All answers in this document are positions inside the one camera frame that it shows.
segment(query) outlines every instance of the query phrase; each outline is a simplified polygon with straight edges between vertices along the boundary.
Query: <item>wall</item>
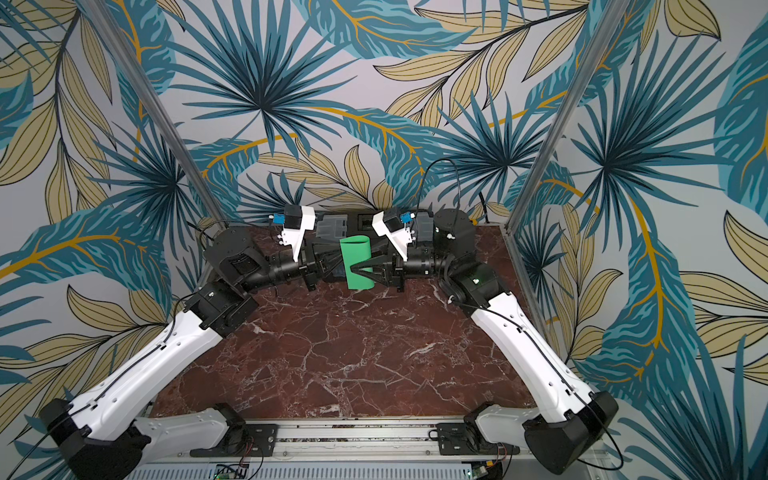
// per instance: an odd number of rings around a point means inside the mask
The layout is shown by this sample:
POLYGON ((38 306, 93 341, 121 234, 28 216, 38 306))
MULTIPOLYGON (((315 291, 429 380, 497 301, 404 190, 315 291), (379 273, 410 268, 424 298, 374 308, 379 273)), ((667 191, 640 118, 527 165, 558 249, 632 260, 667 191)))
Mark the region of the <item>wall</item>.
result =
MULTIPOLYGON (((75 3, 39 3, 46 12, 0 2, 3 478, 42 437, 39 408, 90 388, 156 336, 201 267, 184 173, 75 3)), ((162 92, 174 76, 158 68, 174 56, 166 14, 154 2, 110 6, 135 27, 162 92)), ((14 478, 68 476, 53 446, 45 440, 14 478)))
POLYGON ((504 220, 606 1, 463 3, 180 2, 162 101, 227 216, 412 207, 449 157, 422 204, 504 220))
POLYGON ((552 345, 621 399, 622 478, 768 475, 768 5, 705 3, 598 69, 516 232, 552 345))
MULTIPOLYGON (((440 157, 456 160, 462 195, 444 164, 424 204, 478 219, 482 192, 503 219, 606 4, 466 2, 465 16, 459 0, 108 1, 227 216, 256 221, 286 203, 412 206, 440 157)), ((18 205, 2 212, 12 227, 0 257, 11 455, 40 438, 42 403, 106 375, 192 288, 200 252, 187 221, 202 212, 74 2, 0 5, 0 195, 18 205)), ((585 99, 629 65, 651 12, 675 35, 719 36, 700 11, 633 1, 585 99)), ((570 186, 566 173, 553 178, 570 186)), ((16 478, 68 474, 55 451, 34 457, 16 478)))

